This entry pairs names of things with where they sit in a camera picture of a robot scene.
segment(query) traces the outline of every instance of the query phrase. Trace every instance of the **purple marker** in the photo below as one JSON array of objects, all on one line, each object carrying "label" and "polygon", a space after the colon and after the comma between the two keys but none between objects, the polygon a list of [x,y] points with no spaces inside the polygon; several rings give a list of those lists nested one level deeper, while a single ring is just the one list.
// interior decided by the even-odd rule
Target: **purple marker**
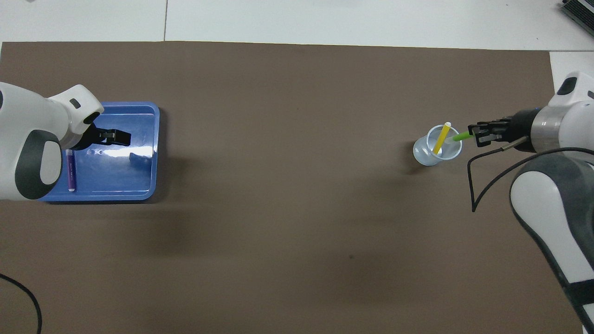
[{"label": "purple marker", "polygon": [[74,152],[66,150],[66,168],[68,171],[68,191],[76,190],[76,169],[74,168]]}]

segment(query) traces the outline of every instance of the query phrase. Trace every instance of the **clear plastic cup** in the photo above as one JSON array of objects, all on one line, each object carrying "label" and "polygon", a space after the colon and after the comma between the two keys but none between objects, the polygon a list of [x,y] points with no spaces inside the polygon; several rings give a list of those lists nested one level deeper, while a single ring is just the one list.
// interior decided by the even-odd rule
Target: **clear plastic cup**
[{"label": "clear plastic cup", "polygon": [[[433,153],[433,148],[440,136],[443,125],[436,125],[429,130],[427,135],[419,138],[412,147],[412,153],[415,159],[425,166],[434,166],[444,160],[452,160],[462,151],[462,141],[444,143],[437,154]],[[446,137],[455,136],[458,131],[450,128]]]}]

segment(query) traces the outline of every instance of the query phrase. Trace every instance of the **metal device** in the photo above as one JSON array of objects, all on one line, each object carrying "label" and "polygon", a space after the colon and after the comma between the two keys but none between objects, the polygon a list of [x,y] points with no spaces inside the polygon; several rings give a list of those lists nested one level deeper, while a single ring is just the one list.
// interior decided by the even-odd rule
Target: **metal device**
[{"label": "metal device", "polygon": [[594,1],[563,0],[561,11],[594,36]]},{"label": "metal device", "polygon": [[103,106],[82,85],[44,98],[0,83],[0,199],[35,200],[56,184],[62,150],[130,145],[130,134],[99,129]]}]

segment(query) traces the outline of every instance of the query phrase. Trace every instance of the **black cable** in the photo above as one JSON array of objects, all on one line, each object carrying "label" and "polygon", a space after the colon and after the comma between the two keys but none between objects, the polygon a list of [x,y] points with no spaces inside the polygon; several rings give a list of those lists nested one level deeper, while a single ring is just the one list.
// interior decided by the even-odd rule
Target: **black cable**
[{"label": "black cable", "polygon": [[9,283],[16,285],[19,289],[23,290],[29,296],[29,298],[31,298],[31,301],[33,302],[33,305],[35,306],[35,312],[37,312],[37,334],[40,334],[41,333],[41,322],[42,322],[41,308],[39,308],[39,303],[37,302],[37,298],[35,298],[35,295],[29,289],[27,289],[26,286],[19,283],[19,281],[15,280],[15,279],[12,279],[12,278],[5,276],[3,274],[0,274],[0,278],[6,280]]},{"label": "black cable", "polygon": [[562,147],[560,149],[552,149],[552,150],[548,150],[548,151],[544,151],[544,152],[540,152],[537,153],[535,155],[531,155],[523,160],[520,160],[518,162],[516,162],[515,164],[511,165],[509,168],[507,168],[505,171],[502,171],[501,173],[499,173],[494,179],[491,180],[491,182],[489,182],[485,188],[481,191],[481,193],[479,194],[479,196],[476,198],[475,201],[475,190],[474,187],[472,186],[472,174],[470,172],[470,164],[476,160],[479,159],[481,157],[484,156],[488,156],[497,152],[503,152],[503,148],[500,147],[498,149],[495,149],[493,151],[489,151],[486,153],[482,153],[479,154],[475,157],[473,157],[472,159],[468,160],[468,164],[466,165],[467,170],[468,170],[468,184],[470,186],[470,200],[471,200],[471,204],[472,204],[472,212],[474,212],[476,210],[476,207],[479,205],[479,202],[481,201],[481,199],[483,198],[483,196],[486,194],[486,192],[495,184],[495,182],[499,181],[500,178],[504,177],[506,174],[508,174],[509,172],[511,172],[512,170],[518,168],[520,165],[523,165],[524,163],[532,160],[532,159],[536,159],[537,157],[540,157],[542,155],[547,155],[547,154],[551,154],[551,153],[558,153],[558,152],[582,152],[582,153],[588,153],[590,155],[594,156],[594,150],[589,150],[589,149],[582,149],[581,147]]}]

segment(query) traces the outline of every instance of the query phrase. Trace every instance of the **straw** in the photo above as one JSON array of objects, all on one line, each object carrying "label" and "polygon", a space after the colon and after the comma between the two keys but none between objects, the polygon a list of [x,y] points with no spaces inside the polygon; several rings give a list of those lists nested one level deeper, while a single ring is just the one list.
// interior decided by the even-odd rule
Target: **straw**
[{"label": "straw", "polygon": [[468,131],[467,132],[462,132],[460,134],[457,134],[455,136],[451,136],[451,137],[447,137],[445,139],[445,144],[451,144],[454,143],[455,141],[461,141],[464,139],[468,139],[468,138],[472,138],[474,137],[473,135],[471,135]]},{"label": "straw", "polygon": [[447,136],[447,133],[450,132],[450,127],[451,127],[451,123],[445,122],[444,126],[441,128],[440,136],[437,137],[437,142],[435,143],[435,146],[433,147],[433,153],[435,153],[435,154],[439,153],[441,146],[444,144],[444,141],[446,140],[445,137]]}]

